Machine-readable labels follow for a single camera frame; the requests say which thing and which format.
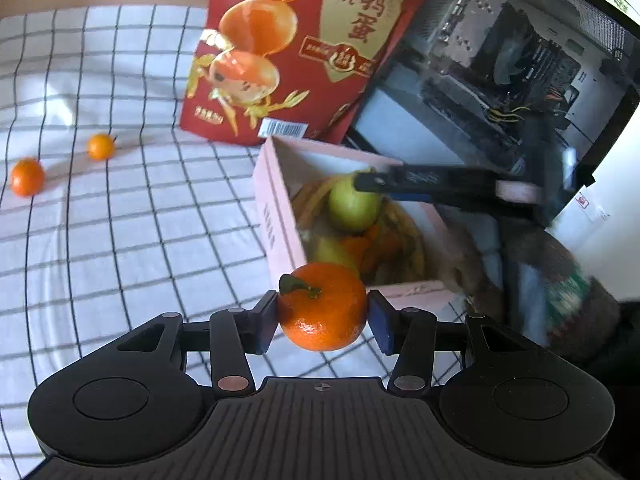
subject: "pink box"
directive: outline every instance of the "pink box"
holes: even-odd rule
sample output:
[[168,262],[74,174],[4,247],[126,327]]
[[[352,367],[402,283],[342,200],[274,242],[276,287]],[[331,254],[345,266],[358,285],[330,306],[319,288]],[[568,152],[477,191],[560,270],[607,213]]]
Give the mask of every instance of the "pink box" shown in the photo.
[[[267,139],[255,166],[254,186],[271,281],[275,288],[281,275],[307,263],[289,197],[310,180],[369,167],[382,170],[397,164],[401,162],[314,140]],[[402,202],[401,205],[424,236],[426,255],[433,263],[429,267],[445,268],[449,232],[436,209],[421,202]],[[397,309],[416,306],[437,312],[453,300],[455,294],[438,279],[439,273],[435,274],[431,281],[370,288],[380,290]]]

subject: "grid pattern cloth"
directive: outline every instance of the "grid pattern cloth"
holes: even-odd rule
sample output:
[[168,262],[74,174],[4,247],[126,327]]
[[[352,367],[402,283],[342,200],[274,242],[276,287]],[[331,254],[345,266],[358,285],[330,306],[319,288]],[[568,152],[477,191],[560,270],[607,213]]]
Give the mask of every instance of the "grid pattern cloth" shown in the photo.
[[[182,96],[203,9],[91,7],[0,22],[0,479],[42,459],[26,418],[51,374],[161,312],[207,320],[251,308],[272,287],[251,174],[259,148],[208,142],[180,130]],[[94,162],[87,140],[117,136],[116,155]],[[39,158],[44,190],[8,187],[11,167]],[[462,302],[441,320],[461,320]],[[367,328],[337,352],[303,351],[280,331],[265,376],[380,376]],[[459,369],[439,352],[434,382]],[[187,373],[210,384],[206,354]]]

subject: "box of fruit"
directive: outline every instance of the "box of fruit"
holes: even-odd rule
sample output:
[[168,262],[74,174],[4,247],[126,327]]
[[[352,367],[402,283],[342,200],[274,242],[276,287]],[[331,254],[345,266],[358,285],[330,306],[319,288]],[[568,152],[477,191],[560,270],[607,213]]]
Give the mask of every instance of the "box of fruit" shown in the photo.
[[309,262],[351,267],[396,308],[437,311],[454,297],[440,280],[448,232],[436,209],[353,189],[353,177],[399,161],[314,140],[270,137],[254,171],[271,280]]

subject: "red package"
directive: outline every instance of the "red package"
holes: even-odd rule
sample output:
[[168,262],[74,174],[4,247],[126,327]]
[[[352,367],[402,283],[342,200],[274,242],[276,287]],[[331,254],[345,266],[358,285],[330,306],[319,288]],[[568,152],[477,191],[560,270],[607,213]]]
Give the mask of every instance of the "red package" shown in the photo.
[[[209,0],[180,127],[245,146],[270,135],[340,142],[338,120],[422,1]],[[337,122],[341,134],[329,134]]]

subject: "food packaging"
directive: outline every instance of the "food packaging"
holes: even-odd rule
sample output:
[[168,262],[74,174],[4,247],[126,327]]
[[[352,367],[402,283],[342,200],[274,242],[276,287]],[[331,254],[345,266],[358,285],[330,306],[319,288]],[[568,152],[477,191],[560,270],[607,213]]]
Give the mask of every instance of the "food packaging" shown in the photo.
[[[367,168],[384,170],[395,164],[400,162],[314,140],[267,139],[256,162],[254,188],[274,288],[277,288],[281,275],[307,263],[290,202],[302,185],[326,176]],[[452,239],[433,205],[421,202],[399,204],[409,213],[423,236],[427,280],[369,288],[380,290],[398,309],[417,306],[437,312],[455,298],[442,281],[450,270]]]
[[340,118],[422,1],[210,0],[180,126],[246,146],[340,142]]

